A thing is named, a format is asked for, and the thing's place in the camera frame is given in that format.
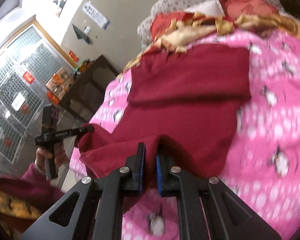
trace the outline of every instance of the black device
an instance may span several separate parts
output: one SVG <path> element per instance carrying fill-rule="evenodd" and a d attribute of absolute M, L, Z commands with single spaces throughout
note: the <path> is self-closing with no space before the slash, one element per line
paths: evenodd
<path fill-rule="evenodd" d="M 52 153 L 53 158 L 45 160 L 47 180 L 58 178 L 58 168 L 54 163 L 55 147 L 63 142 L 64 138 L 76 135 L 83 135 L 93 132 L 93 126 L 84 126 L 75 129 L 57 131 L 59 121 L 59 109 L 54 105 L 48 105 L 42 111 L 41 135 L 35 137 L 35 145 L 46 148 Z"/>
<path fill-rule="evenodd" d="M 22 235 L 21 240 L 121 240 L 122 201 L 142 193 L 145 145 L 107 177 L 84 177 Z M 177 197 L 180 240 L 280 240 L 279 234 L 217 177 L 198 179 L 161 147 L 157 185 Z"/>

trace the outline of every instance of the pink blanket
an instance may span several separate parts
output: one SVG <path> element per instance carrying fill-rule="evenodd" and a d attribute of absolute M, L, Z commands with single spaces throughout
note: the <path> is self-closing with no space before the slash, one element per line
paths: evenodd
<path fill-rule="evenodd" d="M 237 135 L 220 177 L 283 240 L 289 239 L 300 225 L 300 41 L 285 33 L 261 39 L 237 30 L 226 37 L 205 37 L 188 47 L 201 43 L 250 49 L 252 101 L 238 112 Z M 112 132 L 127 106 L 131 82 L 130 71 L 111 82 L 90 122 Z M 78 179 L 86 174 L 79 156 L 75 149 L 70 162 Z M 148 218 L 161 207 L 165 234 L 155 237 Z M 125 214 L 122 239 L 179 239 L 175 199 L 147 192 Z"/>

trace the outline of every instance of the silver rivet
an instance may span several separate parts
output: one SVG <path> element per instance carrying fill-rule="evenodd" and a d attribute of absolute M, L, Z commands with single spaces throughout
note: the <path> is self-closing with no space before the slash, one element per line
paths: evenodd
<path fill-rule="evenodd" d="M 219 179 L 217 177 L 210 177 L 209 182 L 211 184 L 217 184 L 219 182 Z"/>
<path fill-rule="evenodd" d="M 89 176 L 85 176 L 85 177 L 83 177 L 83 178 L 81 179 L 81 182 L 82 182 L 83 184 L 88 184 L 88 183 L 91 182 L 91 178 L 90 178 Z"/>
<path fill-rule="evenodd" d="M 173 166 L 173 167 L 171 168 L 171 171 L 172 171 L 173 173 L 179 173 L 179 172 L 181 171 L 181 168 L 178 167 L 178 166 Z"/>
<path fill-rule="evenodd" d="M 119 171 L 121 172 L 121 173 L 127 173 L 128 171 L 129 171 L 129 168 L 128 167 L 121 167 L 120 169 L 119 169 Z"/>

